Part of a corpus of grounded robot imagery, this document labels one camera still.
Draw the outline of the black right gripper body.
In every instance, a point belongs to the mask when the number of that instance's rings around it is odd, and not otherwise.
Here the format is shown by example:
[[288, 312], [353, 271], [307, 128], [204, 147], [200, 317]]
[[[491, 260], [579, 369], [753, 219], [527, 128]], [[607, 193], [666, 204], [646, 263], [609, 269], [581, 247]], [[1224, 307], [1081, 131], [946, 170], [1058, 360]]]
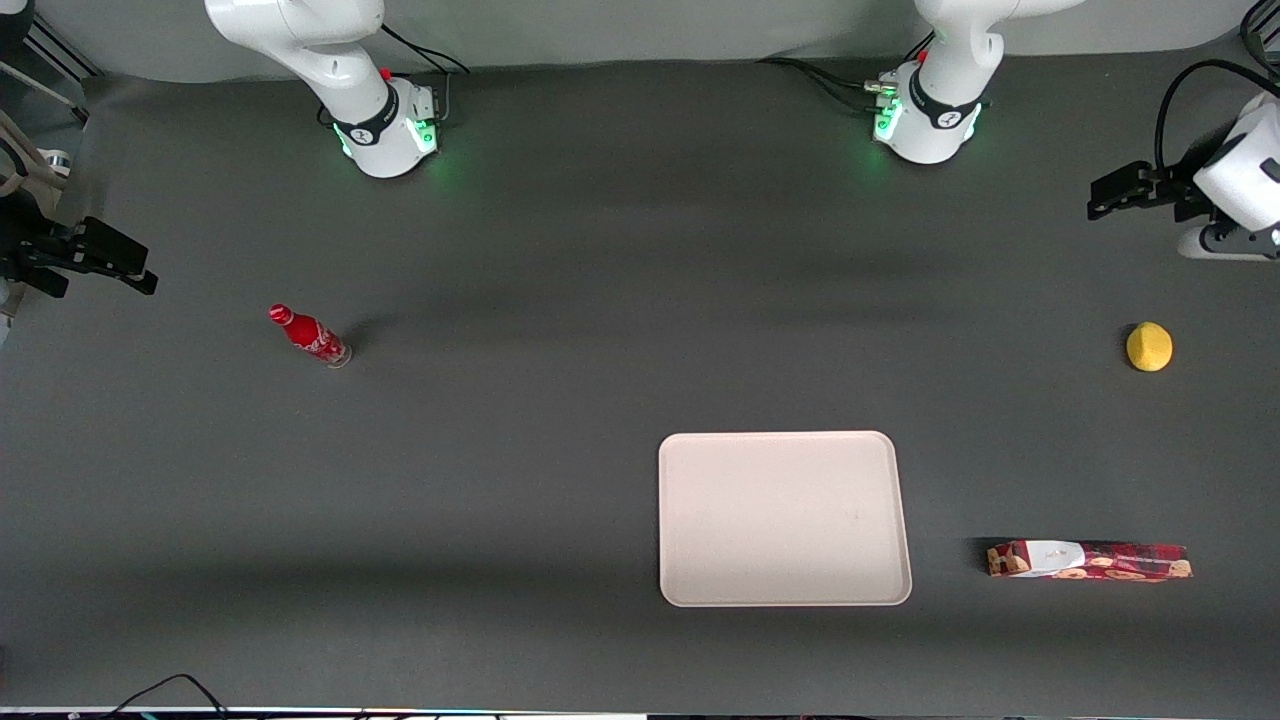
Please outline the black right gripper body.
[[76, 231], [46, 218], [35, 201], [1, 199], [3, 279], [63, 299], [69, 281], [54, 268], [70, 261]]

